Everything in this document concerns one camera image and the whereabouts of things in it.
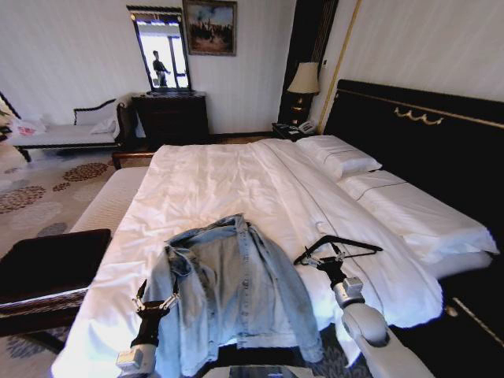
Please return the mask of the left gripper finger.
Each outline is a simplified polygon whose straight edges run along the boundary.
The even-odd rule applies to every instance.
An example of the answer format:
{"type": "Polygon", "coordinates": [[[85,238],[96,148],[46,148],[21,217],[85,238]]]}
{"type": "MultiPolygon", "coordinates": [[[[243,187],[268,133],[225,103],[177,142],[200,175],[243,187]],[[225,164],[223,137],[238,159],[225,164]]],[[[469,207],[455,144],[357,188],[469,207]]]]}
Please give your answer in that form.
{"type": "Polygon", "coordinates": [[[180,291],[178,282],[175,281],[172,288],[172,294],[159,305],[159,309],[164,312],[170,312],[171,309],[178,303],[180,300],[180,291]]]}
{"type": "Polygon", "coordinates": [[[146,284],[147,280],[144,280],[143,283],[140,285],[139,289],[137,290],[135,297],[132,299],[136,312],[143,311],[146,308],[145,304],[143,303],[143,296],[145,294],[146,284]]]}

